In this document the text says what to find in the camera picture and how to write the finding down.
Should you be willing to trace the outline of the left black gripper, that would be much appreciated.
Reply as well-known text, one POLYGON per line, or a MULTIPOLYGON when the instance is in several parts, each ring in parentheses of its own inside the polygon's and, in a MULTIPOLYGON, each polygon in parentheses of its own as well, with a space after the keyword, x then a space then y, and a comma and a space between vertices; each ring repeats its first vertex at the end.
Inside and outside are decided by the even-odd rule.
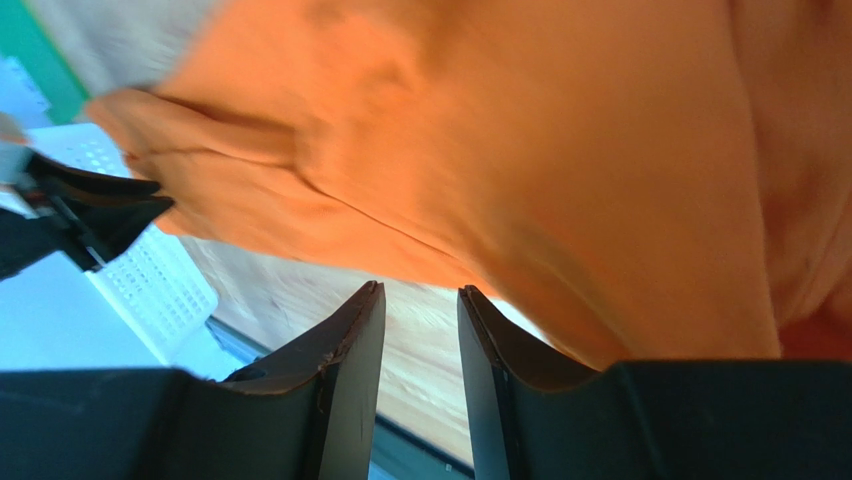
POLYGON ((159 183, 72 168, 36 151, 25 160, 25 198, 61 196, 59 206, 33 213, 1 190, 1 279, 62 253, 80 271, 98 271, 123 255, 174 206, 159 183))

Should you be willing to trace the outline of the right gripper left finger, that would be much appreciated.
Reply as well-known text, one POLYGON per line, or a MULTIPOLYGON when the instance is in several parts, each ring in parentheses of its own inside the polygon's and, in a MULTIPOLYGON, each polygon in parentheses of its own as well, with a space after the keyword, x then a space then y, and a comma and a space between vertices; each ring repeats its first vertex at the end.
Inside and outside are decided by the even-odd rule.
POLYGON ((222 381, 180 369, 1 376, 5 479, 364 479, 385 289, 222 381))

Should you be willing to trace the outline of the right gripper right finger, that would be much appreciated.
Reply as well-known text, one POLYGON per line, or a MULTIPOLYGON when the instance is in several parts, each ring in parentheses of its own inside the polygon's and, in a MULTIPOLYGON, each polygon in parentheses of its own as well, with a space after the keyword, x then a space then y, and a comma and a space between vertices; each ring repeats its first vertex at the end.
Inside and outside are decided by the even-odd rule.
POLYGON ((630 361, 598 372, 477 288, 458 333, 479 479, 847 479, 851 366, 630 361))

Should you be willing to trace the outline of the orange t shirt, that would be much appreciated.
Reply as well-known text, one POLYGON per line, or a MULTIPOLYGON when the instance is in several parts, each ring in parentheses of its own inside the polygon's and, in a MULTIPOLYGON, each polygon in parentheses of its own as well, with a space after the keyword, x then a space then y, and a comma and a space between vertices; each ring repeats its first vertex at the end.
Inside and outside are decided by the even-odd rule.
POLYGON ((232 1, 87 112, 162 229, 474 284, 595 369, 851 356, 847 1, 232 1))

